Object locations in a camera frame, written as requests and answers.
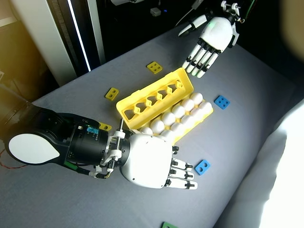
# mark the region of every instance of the green block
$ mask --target green block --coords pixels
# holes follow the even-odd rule
[[[178,228],[168,222],[164,222],[163,225],[162,225],[162,228]]]

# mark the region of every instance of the gray tabletop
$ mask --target gray tabletop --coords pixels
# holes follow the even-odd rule
[[[179,68],[197,42],[199,31],[178,38],[173,29],[68,83],[36,105],[118,126],[115,104],[132,92]],[[146,65],[157,61],[154,75]],[[167,221],[180,228],[212,227],[240,184],[259,148],[282,116],[294,85],[239,46],[227,49],[201,79],[190,77],[195,91],[214,113],[177,145],[178,159],[211,168],[196,175],[197,190],[146,189],[116,170],[95,180],[55,164],[0,169],[0,221],[3,228],[159,228]],[[104,98],[119,89],[115,102]],[[225,96],[226,110],[213,100]],[[11,158],[2,160],[12,164]]]

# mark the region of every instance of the blurry tan object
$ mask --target blurry tan object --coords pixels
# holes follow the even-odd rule
[[[283,0],[281,3],[283,38],[304,62],[304,0]]]

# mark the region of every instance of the blue label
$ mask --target blue label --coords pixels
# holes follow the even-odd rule
[[[95,129],[95,128],[92,128],[92,127],[88,127],[86,131],[94,133],[94,134],[98,134],[99,133],[98,129]]]

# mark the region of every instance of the yellow egg carton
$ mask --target yellow egg carton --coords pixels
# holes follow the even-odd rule
[[[193,85],[186,71],[179,68],[149,86],[132,93],[127,98],[119,101],[116,108],[130,129],[140,130],[144,126],[150,126],[154,119],[160,119],[166,111],[190,97]],[[197,121],[193,127],[186,129],[182,136],[175,138],[174,143],[186,135],[195,126],[201,123],[213,112],[213,109]]]

